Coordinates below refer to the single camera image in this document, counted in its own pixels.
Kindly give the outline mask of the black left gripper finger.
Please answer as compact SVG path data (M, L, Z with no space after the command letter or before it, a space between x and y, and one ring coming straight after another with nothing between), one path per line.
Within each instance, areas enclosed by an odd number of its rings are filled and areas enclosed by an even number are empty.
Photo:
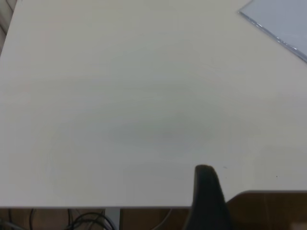
M195 168L193 202L189 215L190 230L231 230L232 221L218 175L213 167Z

